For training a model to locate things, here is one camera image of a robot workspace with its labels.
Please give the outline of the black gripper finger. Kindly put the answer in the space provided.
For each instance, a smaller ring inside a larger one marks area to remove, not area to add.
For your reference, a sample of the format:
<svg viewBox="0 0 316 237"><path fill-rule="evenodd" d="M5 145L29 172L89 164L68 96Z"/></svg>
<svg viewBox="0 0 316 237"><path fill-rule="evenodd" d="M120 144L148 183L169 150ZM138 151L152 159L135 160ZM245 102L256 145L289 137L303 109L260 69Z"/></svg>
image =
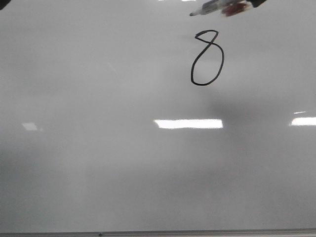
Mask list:
<svg viewBox="0 0 316 237"><path fill-rule="evenodd" d="M3 10L10 2L11 0L0 0L0 10Z"/></svg>
<svg viewBox="0 0 316 237"><path fill-rule="evenodd" d="M251 2L251 5L254 8L259 7L261 4L263 4L264 2L266 2L267 0L249 0Z"/></svg>

